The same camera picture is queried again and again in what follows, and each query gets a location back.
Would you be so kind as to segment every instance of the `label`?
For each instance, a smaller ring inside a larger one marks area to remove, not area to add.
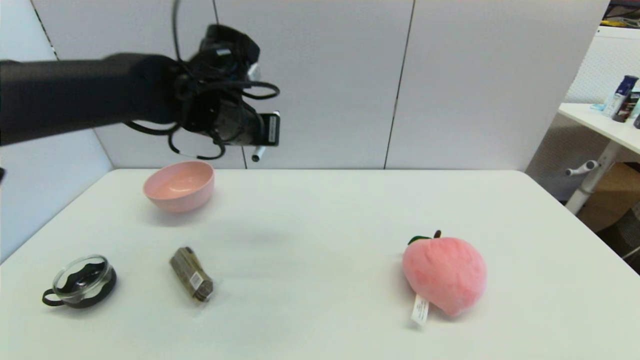
[[[278,118],[272,116],[269,118],[269,142],[276,142],[276,125]]]
[[[411,320],[423,326],[427,322],[427,315],[429,314],[429,302],[424,300],[420,295],[415,294],[415,303],[413,303],[413,312],[411,313]]]
[[[193,275],[189,280],[194,290],[197,290],[200,287],[200,285],[202,285],[202,281],[203,281],[202,276],[200,276],[198,272],[193,273]]]

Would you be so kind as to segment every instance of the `floor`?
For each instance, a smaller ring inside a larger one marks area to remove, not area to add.
[[[598,183],[596,192],[578,213],[578,218],[596,233],[613,224],[638,202],[640,172],[617,163]]]

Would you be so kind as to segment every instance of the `white tag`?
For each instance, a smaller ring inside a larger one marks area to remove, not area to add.
[[[411,313],[411,320],[423,326],[427,322],[427,315],[429,314],[429,302],[424,300],[420,295],[415,294],[415,303],[413,303],[413,312]]]
[[[202,285],[202,281],[204,280],[202,280],[202,276],[200,276],[198,272],[193,273],[193,275],[191,276],[191,279],[189,280],[194,290],[197,290],[200,287],[200,285]]]

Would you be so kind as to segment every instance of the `pink bowl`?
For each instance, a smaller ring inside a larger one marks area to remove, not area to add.
[[[158,208],[182,213],[202,206],[213,191],[213,167],[202,161],[171,164],[155,172],[142,187]]]

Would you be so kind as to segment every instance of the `black strap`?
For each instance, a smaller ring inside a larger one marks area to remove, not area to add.
[[[65,302],[62,301],[62,300],[49,300],[49,299],[47,299],[47,296],[48,295],[52,295],[53,293],[54,293],[53,289],[49,289],[49,290],[45,291],[44,294],[42,294],[42,302],[47,304],[47,305],[49,305],[49,306],[61,306],[61,305],[64,305]]]

